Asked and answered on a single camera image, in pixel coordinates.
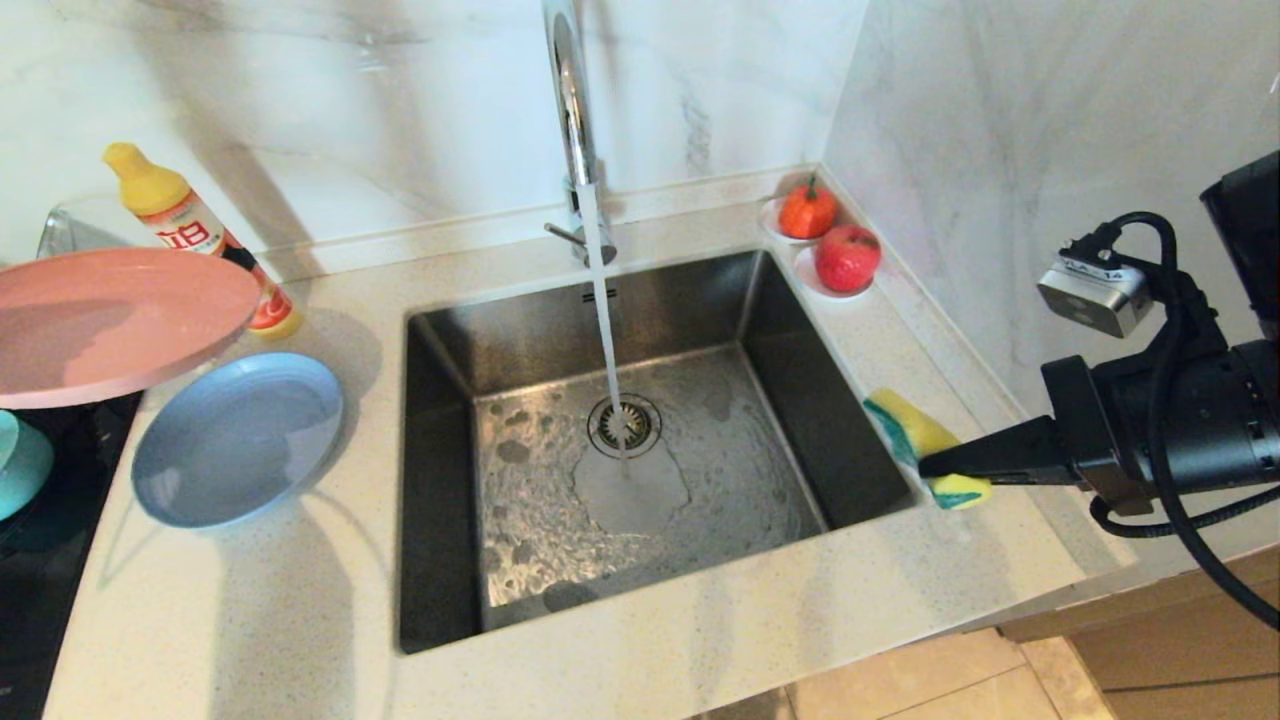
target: red apple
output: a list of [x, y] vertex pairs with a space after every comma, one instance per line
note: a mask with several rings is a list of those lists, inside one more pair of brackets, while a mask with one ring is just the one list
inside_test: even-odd
[[879, 241], [861, 225], [836, 225], [813, 251], [818, 279], [833, 292], [859, 292], [879, 266]]

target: faucet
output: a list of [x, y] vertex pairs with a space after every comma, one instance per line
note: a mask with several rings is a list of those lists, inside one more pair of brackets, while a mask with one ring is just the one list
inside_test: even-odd
[[[561, 136], [564, 141], [564, 161], [568, 164], [564, 191], [568, 196], [570, 224], [573, 231], [566, 231], [552, 223], [543, 225], [543, 229], [573, 243], [573, 256], [590, 266], [579, 193], [598, 192], [599, 161], [595, 158], [595, 143], [591, 141], [591, 123], [588, 122], [586, 73], [582, 72], [582, 42], [573, 0], [543, 0], [543, 20], [547, 24], [547, 54], [552, 61], [556, 106], [559, 110]], [[600, 237], [602, 256], [608, 265], [618, 255], [618, 249], [613, 246], [603, 223]]]

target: floor tile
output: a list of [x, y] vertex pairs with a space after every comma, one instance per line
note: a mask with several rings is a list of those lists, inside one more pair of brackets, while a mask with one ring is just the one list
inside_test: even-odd
[[710, 712], [695, 715], [690, 720], [795, 720], [791, 701], [782, 688], [726, 705]]
[[1048, 638], [1020, 647], [1062, 720], [1115, 720], [1070, 641]]
[[878, 720], [1006, 673], [1025, 660], [996, 630], [932, 638], [792, 685], [797, 720]]
[[1024, 665], [886, 720], [1059, 720], [1059, 715], [1036, 673]]

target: bottle label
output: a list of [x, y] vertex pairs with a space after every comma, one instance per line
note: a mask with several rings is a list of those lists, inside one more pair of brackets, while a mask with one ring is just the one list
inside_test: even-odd
[[251, 331], [266, 331], [279, 325], [293, 311], [293, 301], [275, 284], [257, 264], [257, 259], [244, 249], [236, 236], [223, 225], [196, 191], [187, 193], [173, 208], [155, 215], [138, 215], [161, 242], [174, 250], [218, 255], [244, 268], [257, 281], [259, 299]]
[[138, 219], [160, 238], [160, 242], [174, 250], [189, 250], [201, 255], [219, 252], [223, 249], [223, 237], [227, 234], [227, 228], [195, 191], [188, 192], [187, 197], [173, 208]]
[[266, 331], [279, 325], [293, 311], [293, 301], [262, 270], [262, 266], [257, 264], [257, 258], [253, 258], [253, 254], [246, 250], [230, 231], [225, 231], [224, 237], [223, 258], [248, 270], [253, 275], [253, 279], [257, 281], [257, 287], [261, 291], [257, 299], [257, 310], [253, 311], [253, 319], [250, 320], [248, 329]]

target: cable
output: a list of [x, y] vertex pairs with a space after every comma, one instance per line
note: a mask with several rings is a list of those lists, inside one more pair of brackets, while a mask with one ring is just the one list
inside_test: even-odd
[[1165, 301], [1165, 347], [1161, 348], [1160, 359], [1156, 361], [1155, 377], [1151, 382], [1151, 402], [1147, 409], [1147, 443], [1151, 450], [1151, 474], [1156, 480], [1156, 491], [1160, 501], [1169, 515], [1169, 524], [1172, 525], [1178, 539], [1183, 542], [1187, 551], [1196, 559], [1196, 562], [1204, 570], [1217, 587], [1222, 588], [1228, 596], [1242, 607], [1252, 612], [1258, 620], [1280, 632], [1280, 610], [1271, 607], [1265, 600], [1258, 597], [1252, 588], [1236, 578], [1213, 551], [1210, 550], [1204, 538], [1199, 536], [1192, 519], [1187, 515], [1181, 497], [1174, 484], [1172, 471], [1169, 468], [1169, 452], [1165, 447], [1165, 432], [1161, 423], [1165, 418], [1165, 405], [1169, 400], [1169, 389], [1172, 386], [1174, 375], [1178, 372], [1176, 360], [1183, 340], [1183, 301], [1178, 290], [1178, 240], [1174, 227], [1169, 220], [1155, 213], [1126, 213], [1120, 215], [1112, 224], [1124, 227], [1133, 223], [1151, 225], [1160, 234], [1160, 264], [1164, 269], [1165, 283], [1167, 284], [1167, 299]]
[[[1280, 486], [1262, 491], [1257, 495], [1251, 495], [1244, 500], [1238, 500], [1230, 505], [1210, 510], [1208, 512], [1196, 515], [1192, 518], [1192, 525], [1197, 530], [1201, 530], [1210, 525], [1222, 523], [1224, 520], [1244, 515], [1249, 510], [1257, 510], [1258, 507], [1276, 500], [1280, 500]], [[1089, 515], [1093, 516], [1103, 530], [1123, 538], [1149, 539], [1162, 538], [1175, 533], [1172, 523], [1153, 523], [1149, 525], [1128, 525], [1125, 523], [1116, 523], [1111, 519], [1111, 506], [1107, 505], [1106, 500], [1102, 500], [1102, 496], [1093, 497], [1093, 502], [1089, 503]]]

